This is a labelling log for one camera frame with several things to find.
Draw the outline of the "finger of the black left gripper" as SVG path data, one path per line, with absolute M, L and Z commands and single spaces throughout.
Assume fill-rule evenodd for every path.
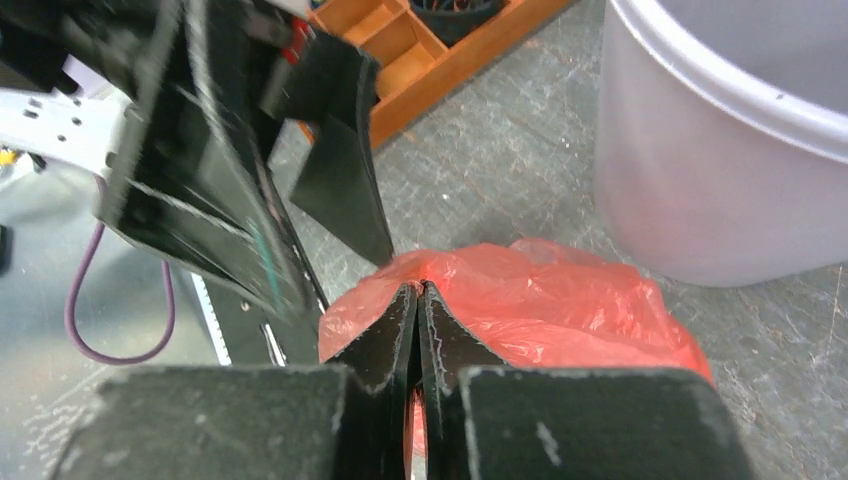
M 297 237 L 269 161 L 282 129 L 177 133 L 152 129 L 152 37 L 100 207 L 133 245 L 198 273 L 283 319 L 301 317 L 311 288 L 298 275 Z
M 290 199 L 363 259 L 394 255 L 373 165 L 370 110 L 379 62 L 345 40 L 310 30 L 290 62 L 275 65 L 261 109 L 316 128 Z

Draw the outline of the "grey plastic trash bin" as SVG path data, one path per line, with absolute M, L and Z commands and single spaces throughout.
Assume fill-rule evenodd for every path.
M 731 287 L 847 259 L 847 5 L 610 1 L 595 204 L 636 262 Z

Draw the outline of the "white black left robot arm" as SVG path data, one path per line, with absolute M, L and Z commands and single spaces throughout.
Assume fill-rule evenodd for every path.
M 324 305 L 274 184 L 288 121 L 316 128 L 293 204 L 370 263 L 394 254 L 372 161 L 378 61 L 306 1 L 5 1 L 1 143 L 106 171 L 99 219 L 288 320 Z

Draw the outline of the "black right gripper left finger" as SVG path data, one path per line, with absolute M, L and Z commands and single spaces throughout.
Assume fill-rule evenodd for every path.
M 105 382 L 56 479 L 407 479 L 416 289 L 328 362 L 157 367 Z

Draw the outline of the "red plastic trash bag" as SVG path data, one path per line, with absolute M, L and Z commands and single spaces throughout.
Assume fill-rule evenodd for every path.
M 668 366 L 711 374 L 654 281 L 632 266 L 539 238 L 400 255 L 322 316 L 321 359 L 371 326 L 402 285 L 427 281 L 465 328 L 515 367 Z

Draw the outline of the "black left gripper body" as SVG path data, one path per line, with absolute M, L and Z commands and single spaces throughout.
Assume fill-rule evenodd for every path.
M 318 120 L 318 42 L 269 1 L 161 1 L 152 63 L 152 129 L 277 131 Z

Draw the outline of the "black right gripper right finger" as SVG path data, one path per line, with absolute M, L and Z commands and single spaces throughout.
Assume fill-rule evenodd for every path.
M 432 479 L 751 479 L 723 400 L 682 368 L 507 365 L 433 283 L 418 303 Z

